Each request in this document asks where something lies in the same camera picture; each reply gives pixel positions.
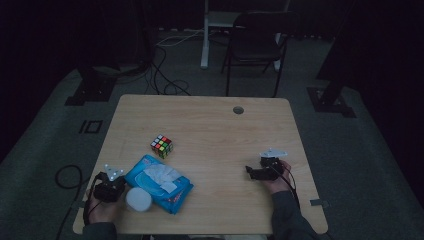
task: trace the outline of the blue plastic bag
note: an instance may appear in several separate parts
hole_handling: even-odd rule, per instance
[[[150,193],[153,201],[171,214],[178,212],[193,188],[188,178],[150,155],[144,155],[125,180],[131,187]]]

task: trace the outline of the black cable on floor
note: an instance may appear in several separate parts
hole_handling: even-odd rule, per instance
[[[132,74],[132,75],[124,75],[124,76],[121,76],[122,78],[131,78],[132,77],[132,79],[130,79],[130,80],[127,80],[127,79],[122,79],[121,77],[120,78],[118,78],[118,80],[116,81],[116,84],[128,84],[128,83],[132,83],[132,82],[135,82],[135,81],[137,81],[138,79],[141,79],[141,78],[147,78],[147,75],[149,74],[149,72],[151,72],[151,69],[152,69],[152,67],[150,66],[150,63],[149,63],[149,67],[147,68],[147,69],[145,69],[145,71],[143,71],[143,72],[138,72],[138,73],[134,73],[134,74]]]
[[[72,186],[65,186],[65,185],[63,185],[63,184],[59,181],[60,173],[61,173],[63,170],[68,169],[68,168],[75,168],[75,169],[78,171],[78,183],[77,183],[76,185],[72,185]],[[56,174],[55,174],[55,179],[54,179],[54,180],[55,180],[55,183],[56,183],[56,184],[57,184],[60,188],[63,188],[63,189],[74,189],[74,188],[77,188],[77,192],[75,193],[75,197],[74,197],[74,200],[73,200],[73,203],[75,203],[75,202],[78,200],[79,193],[80,193],[80,191],[81,191],[81,187],[82,187],[85,183],[87,183],[87,182],[90,180],[90,178],[88,178],[88,179],[86,179],[86,180],[83,180],[83,179],[82,179],[82,171],[81,171],[81,168],[79,168],[79,167],[78,167],[78,166],[76,166],[76,165],[66,165],[66,166],[64,166],[64,167],[60,168],[60,169],[56,172]],[[60,235],[62,234],[63,226],[65,225],[66,219],[68,218],[69,214],[71,213],[71,210],[72,210],[72,206],[70,206],[70,207],[69,207],[68,211],[66,212],[65,217],[64,217],[64,218],[63,218],[63,220],[62,220],[62,223],[60,224],[59,231],[58,231],[58,232],[57,232],[57,234],[56,234],[56,240],[58,240],[58,239],[60,238]]]
[[[327,235],[327,237],[330,238],[331,240],[335,240],[335,238],[333,238],[333,236],[331,236],[328,231],[326,233],[324,233],[324,234]]]
[[[133,68],[133,69],[129,69],[129,70],[126,70],[126,71],[123,71],[123,72],[104,73],[104,72],[101,72],[101,71],[97,71],[97,73],[100,76],[104,76],[104,77],[116,77],[116,78],[133,77],[133,76],[145,74],[147,72],[147,70],[149,70],[149,68],[150,68],[150,62],[141,62],[141,63],[138,64],[138,67]]]
[[[169,80],[163,73],[162,73],[162,71],[160,70],[160,67],[162,66],[162,64],[163,64],[163,62],[165,61],[165,59],[166,59],[166,50],[165,49],[163,49],[163,48],[161,48],[161,47],[159,47],[159,46],[156,46],[156,48],[157,49],[159,49],[159,50],[161,50],[162,52],[163,52],[163,54],[164,54],[164,56],[163,56],[163,58],[162,58],[162,60],[160,61],[160,63],[159,63],[159,65],[157,65],[156,66],[156,64],[154,64],[153,62],[152,62],[152,66],[155,68],[155,73],[154,73],[154,75],[153,75],[153,78],[152,78],[152,80],[153,80],[153,83],[151,83],[151,86],[152,86],[152,88],[156,91],[156,93],[157,93],[157,95],[177,95],[177,94],[179,94],[179,93],[185,93],[185,94],[187,94],[188,96],[191,96],[191,94],[189,93],[189,92],[187,92],[187,89],[189,88],[189,84],[186,82],[186,81],[183,81],[183,80],[179,80],[179,79],[177,79],[177,80],[174,80],[174,81],[171,81],[171,80]],[[158,85],[157,85],[157,75],[158,74],[160,74],[167,82],[168,82],[168,84],[165,86],[165,88],[163,89],[163,91],[161,92],[160,90],[159,90],[159,88],[158,88]],[[181,87],[179,84],[177,84],[177,83],[182,83],[182,84],[184,84],[185,86],[184,87]],[[169,88],[174,88],[174,93],[172,93],[172,94],[170,94],[167,90],[169,89]]]

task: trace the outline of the finger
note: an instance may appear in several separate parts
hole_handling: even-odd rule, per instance
[[[286,168],[287,170],[291,170],[291,166],[290,164],[288,164],[286,161],[280,160],[281,163],[283,164],[284,168]]]
[[[91,193],[92,195],[90,198],[90,192],[91,192],[91,189],[87,189],[87,191],[85,191],[85,194],[87,195],[87,201],[90,201],[90,205],[97,205],[100,202],[100,200],[94,197],[93,193]]]

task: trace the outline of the dark wall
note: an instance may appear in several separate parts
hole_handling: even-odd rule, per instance
[[[423,13],[421,1],[356,1],[318,78],[346,81],[361,93],[424,206]]]
[[[1,1],[0,161],[77,65],[118,66],[117,59],[134,63],[146,57],[144,37],[135,36],[142,27],[134,23],[145,24],[135,16],[141,2],[146,1]],[[140,40],[137,47],[134,39]]]
[[[140,1],[143,0],[133,2],[135,8]],[[282,6],[284,1],[210,0],[210,3],[215,10],[247,10],[258,5],[260,8]],[[292,0],[289,10],[302,15],[300,37],[333,38],[346,12],[345,2],[349,1]],[[154,26],[180,30],[203,28],[202,0],[159,0],[150,4],[153,14],[149,18]],[[124,48],[116,46],[130,46],[134,42],[122,44],[122,41],[134,38],[126,34],[109,38],[108,30],[134,32],[130,29],[134,27],[131,23],[122,24],[125,29],[119,27],[121,21],[136,20],[128,15],[132,6],[125,0],[0,1],[0,161],[32,122],[57,83],[75,69],[77,61],[116,66],[116,58],[128,57],[117,54],[116,51]],[[113,11],[118,9],[121,15]],[[132,53],[131,47],[125,50]]]

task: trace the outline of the gray carpet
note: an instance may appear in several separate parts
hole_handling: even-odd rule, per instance
[[[215,39],[225,42],[219,36]],[[186,81],[192,95],[224,96],[225,75],[220,74],[220,67],[225,46],[211,43],[207,70],[199,67],[201,47],[202,42],[194,39],[164,47],[167,58],[161,70],[170,80]],[[315,77],[330,47],[331,43],[321,40],[290,42],[277,95],[291,103],[318,192],[330,204],[324,209],[329,232],[337,240],[424,239],[423,209],[360,95],[349,88],[343,90],[357,118],[313,109],[306,87],[328,84]],[[156,64],[162,56],[157,51]],[[109,102],[87,102],[78,107],[64,106],[81,81],[78,73],[73,71],[60,82],[0,165],[0,239],[55,239],[76,193],[76,189],[58,187],[55,173],[75,164],[81,167],[84,179],[90,176],[119,97],[127,93],[156,94],[147,84],[150,76],[120,78]],[[235,69],[230,95],[269,97],[275,77],[274,71],[261,74],[261,69]],[[157,80],[162,90],[166,82],[159,76]],[[80,133],[84,121],[98,120],[103,121],[99,133]],[[60,180],[74,185],[78,172],[64,171]],[[76,210],[71,211],[61,239],[81,239],[72,231],[75,216]]]

